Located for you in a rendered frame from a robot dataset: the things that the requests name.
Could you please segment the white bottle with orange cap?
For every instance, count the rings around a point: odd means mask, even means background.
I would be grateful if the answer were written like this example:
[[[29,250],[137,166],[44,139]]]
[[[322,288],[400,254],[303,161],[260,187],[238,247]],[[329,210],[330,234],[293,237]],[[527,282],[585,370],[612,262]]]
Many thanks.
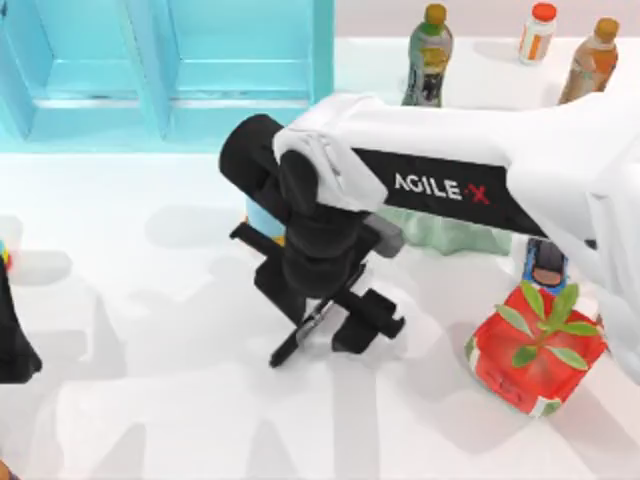
[[[518,58],[522,63],[536,64],[545,58],[556,30],[556,17],[554,4],[538,2],[533,5],[518,48]]]

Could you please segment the brown bottle with tan cap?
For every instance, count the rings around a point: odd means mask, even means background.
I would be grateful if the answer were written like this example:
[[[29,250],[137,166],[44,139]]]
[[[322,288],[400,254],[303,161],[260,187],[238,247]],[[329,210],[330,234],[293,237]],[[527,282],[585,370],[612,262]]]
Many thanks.
[[[559,105],[606,89],[618,62],[618,30],[619,22],[616,19],[603,17],[598,20],[592,34],[573,55]]]

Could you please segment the red plant pot with plant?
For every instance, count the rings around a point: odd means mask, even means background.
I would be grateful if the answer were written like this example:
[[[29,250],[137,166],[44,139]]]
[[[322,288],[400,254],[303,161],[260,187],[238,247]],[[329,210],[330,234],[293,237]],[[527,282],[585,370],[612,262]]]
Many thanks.
[[[554,295],[521,282],[466,342],[472,373],[529,416],[554,413],[606,349],[596,322],[576,309],[578,299],[575,283]]]

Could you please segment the pale green box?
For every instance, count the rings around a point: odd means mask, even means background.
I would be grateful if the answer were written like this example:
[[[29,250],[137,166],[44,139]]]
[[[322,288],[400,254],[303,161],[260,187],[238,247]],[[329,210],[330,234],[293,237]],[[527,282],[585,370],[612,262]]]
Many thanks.
[[[507,256],[511,251],[512,236],[507,231],[391,206],[378,214],[402,230],[408,245],[444,256],[463,251]]]

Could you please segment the light blue cup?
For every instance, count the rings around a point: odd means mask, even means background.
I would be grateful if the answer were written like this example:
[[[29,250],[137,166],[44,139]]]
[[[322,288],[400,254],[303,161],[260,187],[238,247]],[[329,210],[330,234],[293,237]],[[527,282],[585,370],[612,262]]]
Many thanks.
[[[284,242],[285,227],[255,201],[246,198],[246,221],[277,243]]]

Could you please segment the green bottle with brown cap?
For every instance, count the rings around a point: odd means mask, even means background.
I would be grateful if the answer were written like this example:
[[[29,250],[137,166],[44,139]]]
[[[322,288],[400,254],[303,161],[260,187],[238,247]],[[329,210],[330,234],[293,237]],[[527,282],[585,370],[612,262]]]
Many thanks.
[[[453,51],[453,35],[446,24],[447,9],[426,6],[423,20],[413,30],[408,47],[409,70],[402,104],[440,107],[446,68]]]

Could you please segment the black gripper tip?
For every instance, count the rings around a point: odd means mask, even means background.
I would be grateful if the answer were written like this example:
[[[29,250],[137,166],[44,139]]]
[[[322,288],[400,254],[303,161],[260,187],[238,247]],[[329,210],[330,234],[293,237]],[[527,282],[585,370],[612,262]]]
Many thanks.
[[[18,320],[4,261],[0,258],[0,384],[25,384],[42,360]]]

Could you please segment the light blue rack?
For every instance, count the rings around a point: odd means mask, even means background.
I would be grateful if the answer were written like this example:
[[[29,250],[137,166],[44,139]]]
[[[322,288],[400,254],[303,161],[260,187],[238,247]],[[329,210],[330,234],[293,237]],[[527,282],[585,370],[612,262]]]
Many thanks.
[[[0,0],[0,153],[205,151],[331,93],[335,0]]]

